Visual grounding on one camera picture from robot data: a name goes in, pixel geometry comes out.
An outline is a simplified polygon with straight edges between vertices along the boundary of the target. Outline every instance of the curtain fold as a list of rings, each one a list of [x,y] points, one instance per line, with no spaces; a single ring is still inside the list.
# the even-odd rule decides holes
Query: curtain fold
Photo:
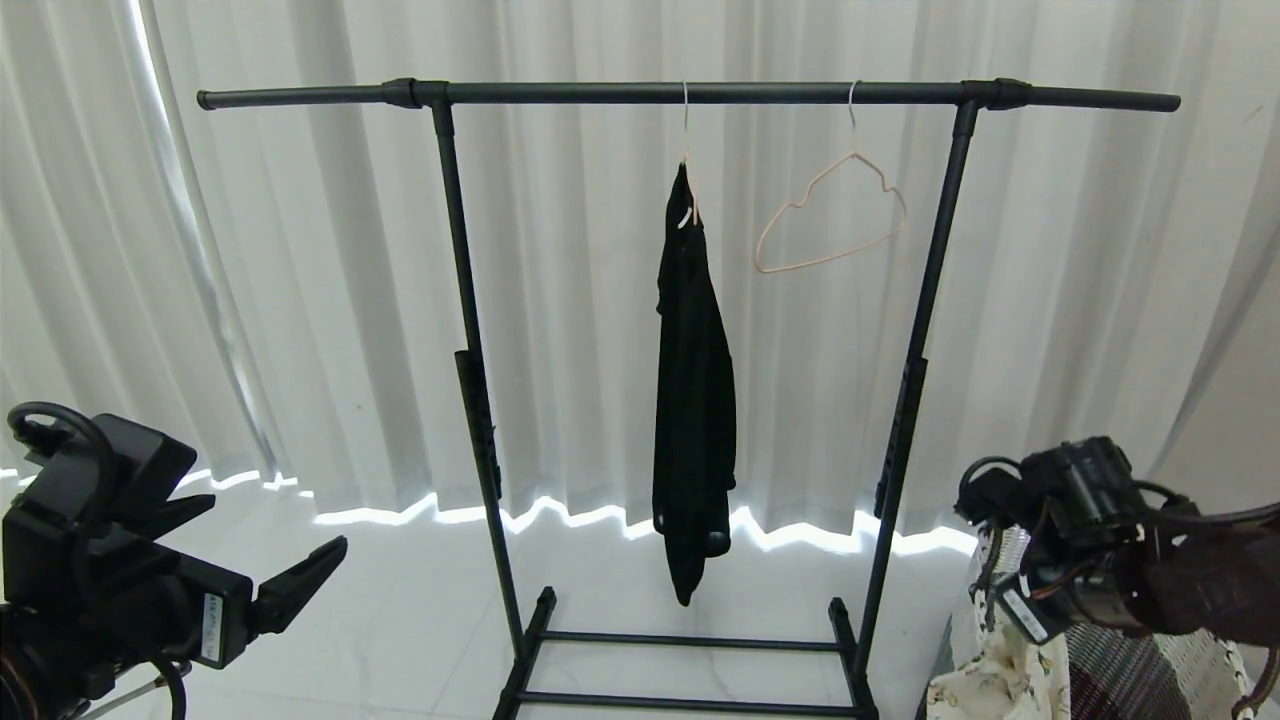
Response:
[[[948,521],[957,473],[984,454],[1107,433],[1148,473],[1202,357],[1252,297],[1258,281],[1245,269],[1275,222],[1253,200],[1270,177],[1280,97],[1275,73],[1260,72],[1280,67],[1280,10],[1265,0],[141,0],[88,14],[14,4],[0,13],[13,88],[0,126],[0,395],[132,414],[228,468],[296,475],[323,510],[402,510],[428,492],[445,509],[479,502],[430,115],[205,113],[198,88],[403,76],[1004,76],[1183,95],[1172,115],[980,115],[927,347],[906,532]],[[134,17],[150,78],[129,64]],[[115,32],[86,37],[95,18]],[[19,53],[45,61],[17,63]],[[166,195],[173,173],[154,149],[148,92],[177,128],[193,233]],[[513,514],[540,496],[573,512],[616,503],[643,520],[660,217],[686,145],[684,109],[493,105],[454,115],[504,502]],[[905,232],[818,268],[760,275],[756,237],[851,147],[847,111],[689,111],[691,178],[736,365],[735,501],[765,529],[849,532],[854,511],[869,507],[952,118],[950,108],[859,106],[858,146],[902,188]],[[878,237],[895,213],[873,176],[841,169],[777,224],[767,260]],[[192,247],[207,254],[202,264]]]

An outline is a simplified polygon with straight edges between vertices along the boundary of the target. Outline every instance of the rack base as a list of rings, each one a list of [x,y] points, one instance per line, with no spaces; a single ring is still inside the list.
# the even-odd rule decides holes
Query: rack base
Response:
[[[515,720],[520,706],[526,703],[589,706],[589,707],[630,707],[641,710],[687,710],[695,712],[736,712],[740,715],[772,715],[792,717],[860,717],[878,720],[879,710],[872,698],[870,685],[865,675],[854,673],[854,657],[858,643],[849,624],[849,611],[845,602],[831,598],[827,616],[836,635],[835,642],[772,641],[749,638],[699,638],[682,635],[645,635],[622,633],[579,633],[550,630],[552,612],[556,610],[556,589],[543,588],[538,596],[538,606],[529,620],[521,639],[521,652],[507,675],[507,685],[498,698],[493,720]],[[586,693],[549,693],[529,689],[534,674],[538,651],[544,642],[611,643],[611,644],[649,644],[667,647],[712,647],[723,650],[771,650],[790,652],[835,652],[840,655],[849,683],[851,705],[792,705],[774,702],[739,702],[722,700],[686,700],[671,697],[636,697]]]

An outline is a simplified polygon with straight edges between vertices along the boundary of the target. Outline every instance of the clothes rack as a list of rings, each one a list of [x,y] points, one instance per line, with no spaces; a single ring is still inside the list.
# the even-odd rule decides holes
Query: clothes rack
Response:
[[[845,82],[467,82],[420,81],[398,78],[381,85],[338,87],[294,87],[273,90],[237,90],[225,92],[198,91],[201,108],[248,108],[268,105],[333,105],[384,102],[398,108],[429,109],[435,120],[435,135],[444,176],[449,231],[453,240],[454,264],[462,300],[462,320],[467,347],[454,355],[462,387],[467,427],[484,498],[485,519],[493,543],[498,584],[507,616],[515,661],[502,689],[494,720],[513,719],[525,703],[563,706],[631,707],[652,710],[687,710],[704,712],[737,712],[755,715],[791,715],[812,717],[879,717],[867,679],[872,637],[879,615],[884,577],[888,570],[893,528],[911,439],[920,406],[920,393],[928,360],[924,341],[938,293],[942,263],[946,255],[951,223],[960,196],[969,141],[980,110],[1012,110],[1028,105],[1060,108],[1096,108],[1171,113],[1181,100],[1175,95],[1121,92],[1068,87],[1033,87],[1016,79],[924,82],[858,82],[852,102],[863,105],[954,105],[955,124],[951,152],[942,178],[941,197],[933,223],[933,234],[924,263],[924,279],[916,301],[915,318],[908,341],[906,360],[899,384],[897,405],[884,450],[884,466],[876,488],[876,516],[879,534],[872,562],[867,600],[863,605],[861,628],[855,642],[849,612],[841,598],[832,598],[827,614],[835,642],[799,642],[745,638],[705,638],[620,633],[579,633],[549,629],[556,609],[556,591],[543,589],[527,626],[520,621],[520,609],[512,579],[511,557],[502,518],[498,512],[500,473],[494,445],[494,425],[489,405],[484,351],[480,342],[480,319],[476,311],[475,281],[471,273],[471,251],[462,202],[462,181],[458,155],[453,142],[453,105],[460,104],[822,104],[845,105],[850,101],[850,85]],[[640,646],[677,646],[707,648],[768,650],[791,652],[833,652],[844,666],[851,697],[850,705],[785,705],[764,702],[709,701],[666,697],[628,697],[585,693],[550,693],[530,691],[538,651],[547,642],[613,643]]]

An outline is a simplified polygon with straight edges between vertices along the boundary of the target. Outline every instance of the white label sticker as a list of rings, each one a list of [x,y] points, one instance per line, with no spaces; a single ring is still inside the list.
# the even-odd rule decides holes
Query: white label sticker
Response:
[[[200,656],[210,662],[223,657],[223,598],[205,593],[205,616],[200,623]]]
[[[1018,620],[1021,621],[1023,628],[1030,633],[1036,642],[1042,643],[1048,639],[1048,633],[1044,630],[1044,625],[1041,625],[1039,619],[1036,618],[1036,614],[1032,612],[1030,607],[1027,607],[1027,603],[1023,602],[1023,597],[1018,594],[1016,591],[1012,588],[1005,591],[1005,603],[1014,611],[1014,615],[1016,615]]]

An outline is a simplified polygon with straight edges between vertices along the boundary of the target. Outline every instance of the black shirt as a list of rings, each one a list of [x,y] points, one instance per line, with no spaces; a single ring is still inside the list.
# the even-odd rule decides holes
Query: black shirt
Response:
[[[707,234],[685,165],[667,201],[658,270],[658,413],[653,524],[667,546],[676,598],[687,606],[708,557],[728,552],[728,491],[736,486],[733,363],[707,266]]]

